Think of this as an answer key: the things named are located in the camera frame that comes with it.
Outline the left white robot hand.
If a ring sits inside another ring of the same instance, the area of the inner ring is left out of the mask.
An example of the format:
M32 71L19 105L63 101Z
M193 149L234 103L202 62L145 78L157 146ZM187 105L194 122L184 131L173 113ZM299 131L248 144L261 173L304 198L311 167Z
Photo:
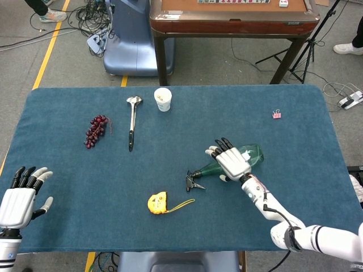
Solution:
M48 197L37 210L34 205L43 183L52 175L53 172L47 167L21 167L15 172L11 186L5 191L1 202L2 229L23 229L30 221L49 211L53 197Z

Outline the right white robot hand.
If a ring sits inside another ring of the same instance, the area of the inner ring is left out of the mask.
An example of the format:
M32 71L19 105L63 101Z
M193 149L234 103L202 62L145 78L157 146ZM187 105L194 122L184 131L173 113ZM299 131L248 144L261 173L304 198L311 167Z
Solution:
M238 181L243 175L251 172L251 166L240 151L227 139L216 139L216 146L210 146L205 153L215 159L226 176Z

